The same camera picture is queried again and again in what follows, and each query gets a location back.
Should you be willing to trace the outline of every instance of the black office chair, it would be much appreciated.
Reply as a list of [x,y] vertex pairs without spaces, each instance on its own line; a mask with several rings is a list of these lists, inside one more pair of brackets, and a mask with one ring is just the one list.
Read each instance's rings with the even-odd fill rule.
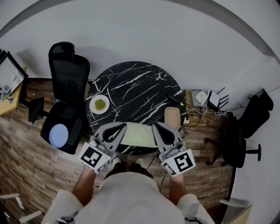
[[42,138],[52,144],[49,136],[53,127],[65,126],[68,138],[58,149],[69,154],[75,153],[86,122],[84,92],[90,71],[89,61],[74,52],[69,42],[56,43],[49,51],[53,93],[60,102],[52,107],[41,130]]
[[212,161],[207,161],[206,164],[212,165],[221,155],[225,160],[222,164],[223,166],[229,164],[237,168],[243,167],[246,154],[258,154],[258,161],[260,161],[262,155],[261,145],[259,144],[257,150],[246,150],[245,138],[251,137],[269,119],[270,114],[267,110],[272,109],[273,102],[265,91],[260,97],[254,95],[242,117],[226,130],[222,130],[220,135],[221,143],[209,138],[204,140],[204,143],[209,142],[219,148]]

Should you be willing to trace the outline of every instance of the black marble tabletop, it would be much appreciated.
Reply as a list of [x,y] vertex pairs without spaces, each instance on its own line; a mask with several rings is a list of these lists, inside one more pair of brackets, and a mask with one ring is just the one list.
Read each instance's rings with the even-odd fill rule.
[[[89,104],[96,95],[105,95],[110,100],[107,112],[96,115]],[[186,109],[171,102],[166,95],[174,95],[184,102],[184,92],[177,82],[163,69],[146,62],[130,61],[116,64],[93,82],[86,101],[87,120],[91,130],[110,122],[134,122],[151,125],[164,122],[167,107],[178,107],[183,124]],[[149,154],[157,148],[119,145],[117,151],[125,154]]]

